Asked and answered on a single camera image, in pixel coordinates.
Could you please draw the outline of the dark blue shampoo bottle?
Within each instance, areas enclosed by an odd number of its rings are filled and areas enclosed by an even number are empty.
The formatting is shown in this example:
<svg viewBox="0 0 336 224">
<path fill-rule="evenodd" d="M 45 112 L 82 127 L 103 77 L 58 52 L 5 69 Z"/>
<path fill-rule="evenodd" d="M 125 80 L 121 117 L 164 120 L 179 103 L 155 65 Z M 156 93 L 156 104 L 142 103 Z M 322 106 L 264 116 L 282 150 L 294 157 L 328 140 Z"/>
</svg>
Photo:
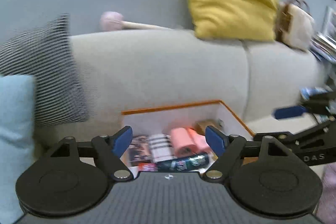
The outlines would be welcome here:
<svg viewBox="0 0 336 224">
<path fill-rule="evenodd" d="M 209 165 L 209 162 L 209 156 L 204 152 L 188 157 L 160 161 L 156 163 L 156 167 L 158 172 L 188 172 L 204 168 Z"/>
</svg>

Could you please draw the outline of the red blue card box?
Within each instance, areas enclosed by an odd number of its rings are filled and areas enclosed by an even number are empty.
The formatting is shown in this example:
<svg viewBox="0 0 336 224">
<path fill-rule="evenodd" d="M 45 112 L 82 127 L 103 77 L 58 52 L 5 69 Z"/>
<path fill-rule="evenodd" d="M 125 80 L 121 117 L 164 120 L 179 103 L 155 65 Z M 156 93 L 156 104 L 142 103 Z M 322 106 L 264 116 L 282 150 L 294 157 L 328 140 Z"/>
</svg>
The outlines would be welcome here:
<svg viewBox="0 0 336 224">
<path fill-rule="evenodd" d="M 138 165 L 139 172 L 157 172 L 157 166 L 154 163 L 140 163 Z"/>
</svg>

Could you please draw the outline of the plaid white case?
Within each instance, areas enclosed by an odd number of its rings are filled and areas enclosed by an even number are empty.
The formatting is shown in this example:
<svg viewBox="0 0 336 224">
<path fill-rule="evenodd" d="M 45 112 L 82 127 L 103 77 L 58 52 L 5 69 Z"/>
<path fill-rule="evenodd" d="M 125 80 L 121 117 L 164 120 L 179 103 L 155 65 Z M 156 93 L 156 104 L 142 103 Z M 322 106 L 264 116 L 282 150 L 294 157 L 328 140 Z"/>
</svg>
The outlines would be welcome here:
<svg viewBox="0 0 336 224">
<path fill-rule="evenodd" d="M 155 134 L 149 137 L 149 148 L 154 163 L 175 158 L 170 137 L 165 134 Z"/>
</svg>

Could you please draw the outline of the anime picture card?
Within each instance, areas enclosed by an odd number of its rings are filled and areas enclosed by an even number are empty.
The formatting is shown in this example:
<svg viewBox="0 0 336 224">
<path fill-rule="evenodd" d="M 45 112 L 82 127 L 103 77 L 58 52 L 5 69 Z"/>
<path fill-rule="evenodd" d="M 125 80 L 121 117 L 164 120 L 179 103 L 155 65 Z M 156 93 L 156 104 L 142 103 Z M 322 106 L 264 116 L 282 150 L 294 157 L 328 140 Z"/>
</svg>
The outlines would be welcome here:
<svg viewBox="0 0 336 224">
<path fill-rule="evenodd" d="M 135 136 L 127 150 L 131 166 L 138 166 L 142 163 L 151 163 L 152 154 L 149 148 L 149 138 L 147 135 Z"/>
</svg>

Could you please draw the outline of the pink pump bottle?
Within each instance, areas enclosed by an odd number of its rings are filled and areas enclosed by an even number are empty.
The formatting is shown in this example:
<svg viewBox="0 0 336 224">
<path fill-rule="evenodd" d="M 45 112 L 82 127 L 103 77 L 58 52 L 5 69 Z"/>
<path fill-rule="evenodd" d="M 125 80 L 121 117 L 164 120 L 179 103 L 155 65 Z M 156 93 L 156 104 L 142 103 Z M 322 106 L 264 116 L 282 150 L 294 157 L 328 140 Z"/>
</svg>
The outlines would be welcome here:
<svg viewBox="0 0 336 224">
<path fill-rule="evenodd" d="M 210 153 L 212 151 L 212 149 L 206 142 L 205 136 L 198 134 L 195 130 L 191 128 L 188 128 L 187 132 L 189 133 L 191 140 L 197 148 L 197 153 Z"/>
</svg>

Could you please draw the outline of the pink cup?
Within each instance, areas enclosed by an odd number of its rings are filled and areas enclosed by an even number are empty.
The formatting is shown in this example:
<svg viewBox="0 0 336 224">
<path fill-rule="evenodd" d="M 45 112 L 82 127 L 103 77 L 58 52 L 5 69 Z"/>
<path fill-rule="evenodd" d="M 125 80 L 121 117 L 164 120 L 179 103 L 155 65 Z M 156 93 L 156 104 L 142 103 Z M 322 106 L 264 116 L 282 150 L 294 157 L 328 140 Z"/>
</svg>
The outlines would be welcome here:
<svg viewBox="0 0 336 224">
<path fill-rule="evenodd" d="M 176 157 L 186 157 L 197 152 L 197 146 L 185 128 L 172 129 L 170 139 Z"/>
</svg>

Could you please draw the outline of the orange cardboard box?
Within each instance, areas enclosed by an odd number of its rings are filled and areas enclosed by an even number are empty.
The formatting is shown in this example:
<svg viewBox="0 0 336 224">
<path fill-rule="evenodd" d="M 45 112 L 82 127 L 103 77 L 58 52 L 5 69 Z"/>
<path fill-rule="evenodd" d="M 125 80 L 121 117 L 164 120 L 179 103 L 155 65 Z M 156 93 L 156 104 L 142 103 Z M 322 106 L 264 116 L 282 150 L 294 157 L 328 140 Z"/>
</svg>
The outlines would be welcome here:
<svg viewBox="0 0 336 224">
<path fill-rule="evenodd" d="M 122 125 L 130 126 L 133 138 L 139 135 L 165 134 L 170 137 L 174 128 L 191 128 L 203 135 L 209 125 L 217 127 L 226 135 L 237 134 L 251 140 L 253 132 L 222 101 L 190 103 L 186 105 L 164 106 L 151 109 L 128 110 L 122 113 Z M 209 164 L 215 159 L 213 151 L 207 153 Z M 128 150 L 122 156 L 123 162 L 133 171 L 138 166 L 131 166 Z"/>
</svg>

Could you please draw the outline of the purple fluffy blanket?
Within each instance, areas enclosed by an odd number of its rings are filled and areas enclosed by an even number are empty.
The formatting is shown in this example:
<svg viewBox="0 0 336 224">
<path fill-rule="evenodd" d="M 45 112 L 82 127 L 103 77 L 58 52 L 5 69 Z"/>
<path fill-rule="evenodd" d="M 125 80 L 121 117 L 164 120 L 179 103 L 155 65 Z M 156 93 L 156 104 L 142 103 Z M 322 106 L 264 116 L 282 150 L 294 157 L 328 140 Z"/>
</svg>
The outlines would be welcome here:
<svg viewBox="0 0 336 224">
<path fill-rule="evenodd" d="M 336 222 L 336 173 L 335 163 L 328 164 L 325 167 L 323 174 L 323 191 L 319 200 L 317 217 L 323 221 L 323 223 L 335 223 Z"/>
</svg>

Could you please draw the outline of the beige sofa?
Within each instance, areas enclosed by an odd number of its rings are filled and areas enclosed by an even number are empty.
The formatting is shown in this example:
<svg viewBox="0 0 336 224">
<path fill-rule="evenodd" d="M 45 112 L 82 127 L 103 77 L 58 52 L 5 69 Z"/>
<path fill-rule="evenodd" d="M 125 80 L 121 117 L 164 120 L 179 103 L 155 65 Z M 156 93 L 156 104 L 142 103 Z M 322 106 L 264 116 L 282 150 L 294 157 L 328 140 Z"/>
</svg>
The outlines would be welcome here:
<svg viewBox="0 0 336 224">
<path fill-rule="evenodd" d="M 279 42 L 206 42 L 187 30 L 116 31 L 70 38 L 89 99 L 82 123 L 39 127 L 52 144 L 70 135 L 113 134 L 125 110 L 221 100 L 256 128 L 275 108 L 295 104 L 302 88 L 320 87 L 326 68 L 310 52 Z"/>
</svg>

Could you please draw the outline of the stack of magazines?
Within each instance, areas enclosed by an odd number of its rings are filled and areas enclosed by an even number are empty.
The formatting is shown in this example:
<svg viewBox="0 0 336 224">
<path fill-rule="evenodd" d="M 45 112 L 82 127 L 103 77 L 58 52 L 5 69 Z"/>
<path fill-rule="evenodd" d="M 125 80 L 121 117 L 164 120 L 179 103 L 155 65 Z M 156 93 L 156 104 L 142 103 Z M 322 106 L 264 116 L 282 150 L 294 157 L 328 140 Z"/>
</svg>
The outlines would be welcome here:
<svg viewBox="0 0 336 224">
<path fill-rule="evenodd" d="M 326 8 L 322 29 L 312 39 L 310 51 L 320 60 L 335 65 L 335 9 Z"/>
</svg>

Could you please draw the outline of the white brown handbag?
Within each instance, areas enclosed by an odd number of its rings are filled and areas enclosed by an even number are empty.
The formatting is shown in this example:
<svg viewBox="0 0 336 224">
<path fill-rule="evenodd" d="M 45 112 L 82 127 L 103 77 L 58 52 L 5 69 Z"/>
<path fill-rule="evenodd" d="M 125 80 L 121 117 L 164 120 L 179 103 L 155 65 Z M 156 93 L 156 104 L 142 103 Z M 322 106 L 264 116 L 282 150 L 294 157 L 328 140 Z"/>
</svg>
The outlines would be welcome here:
<svg viewBox="0 0 336 224">
<path fill-rule="evenodd" d="M 276 40 L 300 51 L 308 51 L 314 35 L 314 18 L 304 0 L 287 0 L 278 7 L 274 32 Z"/>
</svg>

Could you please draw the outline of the teal cushion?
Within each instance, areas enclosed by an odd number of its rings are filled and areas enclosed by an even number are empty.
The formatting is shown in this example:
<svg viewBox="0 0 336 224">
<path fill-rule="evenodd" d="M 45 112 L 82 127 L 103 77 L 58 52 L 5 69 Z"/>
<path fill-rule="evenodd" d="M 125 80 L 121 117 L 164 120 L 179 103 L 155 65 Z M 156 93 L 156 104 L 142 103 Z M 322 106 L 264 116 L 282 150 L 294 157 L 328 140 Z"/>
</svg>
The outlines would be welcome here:
<svg viewBox="0 0 336 224">
<path fill-rule="evenodd" d="M 23 215 L 15 183 L 34 161 L 34 112 L 34 78 L 1 77 L 1 223 Z"/>
</svg>

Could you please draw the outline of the houndstooth cushion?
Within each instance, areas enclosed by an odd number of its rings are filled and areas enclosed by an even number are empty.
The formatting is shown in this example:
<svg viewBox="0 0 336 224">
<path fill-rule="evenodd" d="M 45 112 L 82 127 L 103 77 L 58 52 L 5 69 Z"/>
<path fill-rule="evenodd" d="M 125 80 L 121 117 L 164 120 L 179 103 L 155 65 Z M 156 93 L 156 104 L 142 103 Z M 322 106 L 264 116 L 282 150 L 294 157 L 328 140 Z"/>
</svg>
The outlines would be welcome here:
<svg viewBox="0 0 336 224">
<path fill-rule="evenodd" d="M 1 75 L 31 75 L 35 78 L 36 125 L 57 126 L 84 122 L 89 118 L 66 14 L 1 45 Z"/>
</svg>

